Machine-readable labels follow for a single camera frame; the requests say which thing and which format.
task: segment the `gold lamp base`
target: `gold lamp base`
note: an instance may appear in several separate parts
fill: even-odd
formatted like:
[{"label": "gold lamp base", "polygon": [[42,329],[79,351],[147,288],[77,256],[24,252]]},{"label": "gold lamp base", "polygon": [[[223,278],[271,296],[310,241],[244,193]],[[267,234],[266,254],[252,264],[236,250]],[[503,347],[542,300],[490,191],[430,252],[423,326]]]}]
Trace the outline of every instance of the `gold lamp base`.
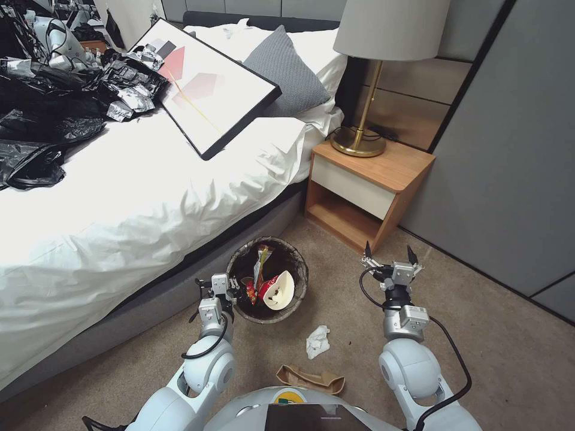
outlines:
[{"label": "gold lamp base", "polygon": [[355,157],[374,157],[385,151],[385,139],[365,138],[359,130],[342,127],[331,135],[331,146],[336,150]]}]

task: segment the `nightstand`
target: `nightstand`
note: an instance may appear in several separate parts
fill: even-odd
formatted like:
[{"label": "nightstand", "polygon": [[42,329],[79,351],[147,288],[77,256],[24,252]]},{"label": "nightstand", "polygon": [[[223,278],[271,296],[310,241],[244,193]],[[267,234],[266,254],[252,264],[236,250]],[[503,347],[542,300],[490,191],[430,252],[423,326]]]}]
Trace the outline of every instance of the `nightstand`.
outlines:
[{"label": "nightstand", "polygon": [[388,141],[376,157],[313,149],[305,214],[358,251],[375,251],[397,226],[435,156]]}]

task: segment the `white duvet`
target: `white duvet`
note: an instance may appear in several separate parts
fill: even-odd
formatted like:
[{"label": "white duvet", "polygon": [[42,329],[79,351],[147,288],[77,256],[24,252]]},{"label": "white duvet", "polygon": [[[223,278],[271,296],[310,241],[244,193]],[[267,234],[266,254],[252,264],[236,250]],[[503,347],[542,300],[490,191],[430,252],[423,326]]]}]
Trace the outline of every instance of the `white duvet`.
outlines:
[{"label": "white duvet", "polygon": [[0,389],[295,178],[305,124],[256,119],[201,160],[168,115],[111,123],[59,184],[0,192]]}]

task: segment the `abstract artwork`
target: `abstract artwork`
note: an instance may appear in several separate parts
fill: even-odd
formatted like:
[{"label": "abstract artwork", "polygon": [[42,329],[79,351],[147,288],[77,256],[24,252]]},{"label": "abstract artwork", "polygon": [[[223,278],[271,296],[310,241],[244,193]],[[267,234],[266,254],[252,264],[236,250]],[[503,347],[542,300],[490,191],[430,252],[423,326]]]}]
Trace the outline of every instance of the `abstract artwork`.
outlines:
[{"label": "abstract artwork", "polygon": [[136,43],[164,59],[161,101],[198,154],[209,160],[281,95],[273,82],[160,19]]}]

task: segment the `gray throw pillow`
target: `gray throw pillow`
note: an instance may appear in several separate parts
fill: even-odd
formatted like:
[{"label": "gray throw pillow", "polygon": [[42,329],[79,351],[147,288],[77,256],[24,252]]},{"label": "gray throw pillow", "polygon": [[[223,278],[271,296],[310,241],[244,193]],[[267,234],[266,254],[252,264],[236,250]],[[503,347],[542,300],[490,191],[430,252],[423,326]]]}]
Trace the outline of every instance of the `gray throw pillow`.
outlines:
[{"label": "gray throw pillow", "polygon": [[254,49],[244,65],[282,90],[264,111],[265,117],[293,117],[329,100],[321,81],[298,56],[283,25]]}]

